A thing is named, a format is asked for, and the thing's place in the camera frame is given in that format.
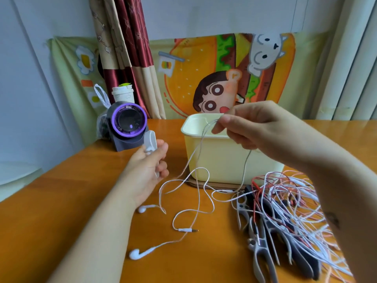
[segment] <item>plastic bag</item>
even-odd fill
[[[94,91],[96,92],[103,106],[106,107],[106,110],[103,113],[101,113],[101,115],[99,115],[97,118],[97,128],[96,128],[97,139],[109,139],[110,136],[109,136],[109,128],[107,127],[107,123],[106,123],[106,115],[107,115],[107,110],[111,106],[110,100],[106,92],[98,84],[94,85]]]

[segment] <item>white curtain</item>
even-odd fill
[[[376,119],[376,58],[376,0],[346,0],[310,118]]]

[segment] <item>brown cartoon hair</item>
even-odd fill
[[[207,75],[204,79],[202,79],[195,90],[194,99],[192,103],[192,106],[194,107],[194,109],[198,112],[202,110],[199,104],[203,102],[203,95],[208,94],[208,91],[206,89],[208,85],[211,85],[214,82],[226,81],[226,80],[228,80],[226,71],[216,71],[210,75]]]

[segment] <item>white cup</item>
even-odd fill
[[[132,89],[132,85],[113,87],[112,95],[114,96],[115,102],[126,101],[135,103],[134,90]]]

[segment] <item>purple and black device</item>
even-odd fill
[[[148,131],[147,114],[138,104],[115,102],[107,110],[106,122],[117,152],[143,145]]]

